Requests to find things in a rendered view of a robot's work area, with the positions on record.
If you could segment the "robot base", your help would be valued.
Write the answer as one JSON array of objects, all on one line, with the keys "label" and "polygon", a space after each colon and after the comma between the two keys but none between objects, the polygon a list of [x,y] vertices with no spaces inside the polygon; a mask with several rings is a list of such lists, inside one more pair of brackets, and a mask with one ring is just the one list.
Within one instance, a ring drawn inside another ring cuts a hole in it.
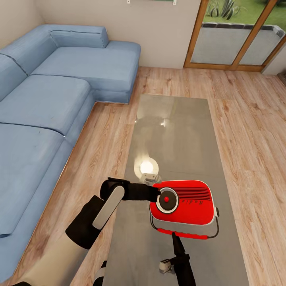
[{"label": "robot base", "polygon": [[93,286],[102,286],[104,273],[105,273],[105,269],[106,269],[106,263],[107,263],[107,261],[104,261],[101,269],[99,269],[97,271],[95,279],[94,279]]}]

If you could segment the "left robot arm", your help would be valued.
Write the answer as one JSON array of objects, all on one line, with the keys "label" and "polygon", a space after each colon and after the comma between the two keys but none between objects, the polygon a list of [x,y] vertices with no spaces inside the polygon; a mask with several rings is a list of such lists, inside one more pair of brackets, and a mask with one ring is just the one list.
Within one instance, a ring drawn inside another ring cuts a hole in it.
[{"label": "left robot arm", "polygon": [[162,192],[149,182],[162,183],[156,174],[144,173],[137,183],[109,177],[86,203],[56,243],[13,286],[70,286],[90,248],[121,200],[157,202]]}]

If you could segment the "radio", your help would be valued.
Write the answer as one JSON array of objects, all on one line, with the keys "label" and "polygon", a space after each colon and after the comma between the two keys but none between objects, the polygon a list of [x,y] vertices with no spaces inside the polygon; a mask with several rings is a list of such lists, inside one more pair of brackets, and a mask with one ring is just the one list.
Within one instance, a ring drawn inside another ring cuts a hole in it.
[{"label": "radio", "polygon": [[[219,233],[217,217],[219,210],[214,206],[213,196],[207,184],[200,180],[173,180],[155,183],[152,187],[158,188],[157,202],[150,202],[151,223],[153,217],[157,220],[175,224],[209,225],[216,218],[217,233],[214,236],[199,236],[190,233],[176,232],[176,236],[207,240],[215,238]],[[163,228],[159,232],[172,235],[172,231]]]}]

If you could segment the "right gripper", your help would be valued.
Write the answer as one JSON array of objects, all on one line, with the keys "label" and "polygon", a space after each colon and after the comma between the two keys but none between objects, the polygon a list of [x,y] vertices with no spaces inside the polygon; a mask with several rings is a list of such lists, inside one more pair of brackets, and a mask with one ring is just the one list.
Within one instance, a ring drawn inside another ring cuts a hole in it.
[{"label": "right gripper", "polygon": [[179,286],[196,286],[196,282],[193,276],[192,268],[190,266],[190,256],[185,253],[185,249],[179,236],[172,233],[172,240],[174,246],[174,254],[176,257],[170,259],[171,265],[174,265],[176,276]]}]

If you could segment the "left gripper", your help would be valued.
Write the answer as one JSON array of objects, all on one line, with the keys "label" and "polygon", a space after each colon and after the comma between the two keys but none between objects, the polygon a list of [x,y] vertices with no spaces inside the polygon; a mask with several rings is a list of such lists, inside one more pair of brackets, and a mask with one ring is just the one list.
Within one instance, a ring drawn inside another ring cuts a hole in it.
[{"label": "left gripper", "polygon": [[157,202],[158,195],[161,195],[162,192],[158,191],[158,188],[147,186],[146,184],[137,184],[137,198],[135,201],[150,201],[153,203]]}]

